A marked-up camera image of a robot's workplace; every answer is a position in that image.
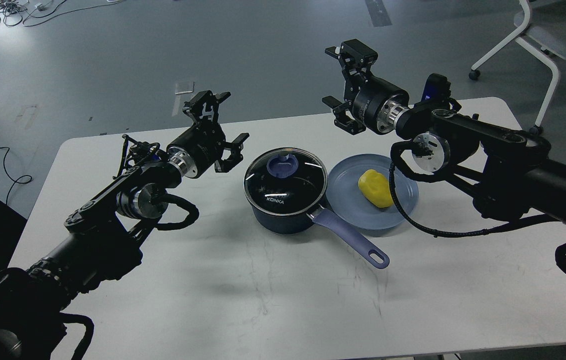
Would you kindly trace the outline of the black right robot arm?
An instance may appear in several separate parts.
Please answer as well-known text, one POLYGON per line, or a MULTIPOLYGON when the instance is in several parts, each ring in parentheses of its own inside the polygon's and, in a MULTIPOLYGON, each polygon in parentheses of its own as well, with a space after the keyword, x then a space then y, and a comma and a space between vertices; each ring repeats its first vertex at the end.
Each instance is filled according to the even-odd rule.
MULTIPOLYGON (((460 113, 449 80, 438 73, 427 78, 420 102, 372 74, 376 51, 350 39, 325 53, 338 60, 345 80, 344 100, 325 96, 335 125, 356 135, 396 132, 390 149, 389 189, 399 214, 415 228, 448 239, 514 231, 536 224, 566 224, 566 164, 551 160, 547 139, 525 130, 486 123, 460 113), (485 219, 502 225, 470 232, 425 227, 404 210, 395 189, 395 174, 415 182, 447 182, 473 199, 485 219)), ((566 274, 566 243, 555 251, 556 265, 566 274)))

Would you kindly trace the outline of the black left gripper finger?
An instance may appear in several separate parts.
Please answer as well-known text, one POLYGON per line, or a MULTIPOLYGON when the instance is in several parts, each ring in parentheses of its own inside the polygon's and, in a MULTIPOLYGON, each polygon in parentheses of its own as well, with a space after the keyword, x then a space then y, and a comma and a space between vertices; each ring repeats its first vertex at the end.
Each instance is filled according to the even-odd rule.
POLYGON ((214 162, 214 169, 216 173, 228 173, 234 169, 244 159, 242 150, 244 149, 244 142, 249 138, 248 132, 239 134, 232 142, 217 141, 216 152, 217 158, 214 162), (222 155, 225 151, 229 151, 229 157, 223 159, 222 155))
POLYGON ((195 125, 217 124, 219 105, 231 95, 229 91, 221 93, 212 93, 211 90, 200 91, 192 99, 185 101, 182 112, 195 125))

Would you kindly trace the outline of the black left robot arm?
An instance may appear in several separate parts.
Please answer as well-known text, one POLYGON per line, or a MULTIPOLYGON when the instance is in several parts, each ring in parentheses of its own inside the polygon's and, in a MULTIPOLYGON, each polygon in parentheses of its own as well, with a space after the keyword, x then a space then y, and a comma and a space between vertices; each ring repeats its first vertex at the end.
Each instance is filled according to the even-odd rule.
POLYGON ((152 231, 196 222, 196 205, 169 193, 183 178, 196 179, 210 167, 228 173, 242 161, 249 134, 228 141, 218 120, 230 95, 205 90, 186 101, 182 111, 193 124, 165 149, 123 135, 117 175, 68 216, 68 237, 29 269, 0 271, 0 360, 50 359, 69 324, 85 328, 72 354, 84 358, 95 326, 88 316, 65 312, 71 301, 139 266, 152 231))

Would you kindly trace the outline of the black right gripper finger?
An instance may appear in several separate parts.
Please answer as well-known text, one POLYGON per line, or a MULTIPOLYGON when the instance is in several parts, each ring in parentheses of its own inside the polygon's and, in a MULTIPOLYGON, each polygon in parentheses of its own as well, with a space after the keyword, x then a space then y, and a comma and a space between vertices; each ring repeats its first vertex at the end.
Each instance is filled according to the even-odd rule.
POLYGON ((338 47, 325 48, 325 54, 338 60, 346 89, 360 89, 373 75, 371 66, 379 55, 358 39, 343 41, 338 47))
POLYGON ((322 102, 331 109, 333 116, 335 116, 335 126, 350 135, 365 132, 365 125, 347 114, 349 110, 353 109, 353 102, 351 100, 340 102, 333 96, 324 96, 322 102))

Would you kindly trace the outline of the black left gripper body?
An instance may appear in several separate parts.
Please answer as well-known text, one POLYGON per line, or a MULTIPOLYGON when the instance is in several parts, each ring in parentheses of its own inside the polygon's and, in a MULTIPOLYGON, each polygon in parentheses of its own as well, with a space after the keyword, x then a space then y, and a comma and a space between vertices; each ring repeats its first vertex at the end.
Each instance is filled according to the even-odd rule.
POLYGON ((220 123, 201 122, 192 125, 167 146, 170 160, 183 176, 199 178, 211 166, 217 173, 224 173, 222 154, 226 136, 220 123))

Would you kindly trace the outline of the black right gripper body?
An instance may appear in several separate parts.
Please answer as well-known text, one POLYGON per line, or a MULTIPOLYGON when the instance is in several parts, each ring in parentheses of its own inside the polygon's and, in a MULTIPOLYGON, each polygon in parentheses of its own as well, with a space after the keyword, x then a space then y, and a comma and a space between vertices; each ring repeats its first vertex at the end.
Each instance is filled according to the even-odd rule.
POLYGON ((352 116, 368 130, 384 135, 395 129, 398 114, 405 111, 409 95, 404 89, 377 76, 360 86, 351 107, 352 116))

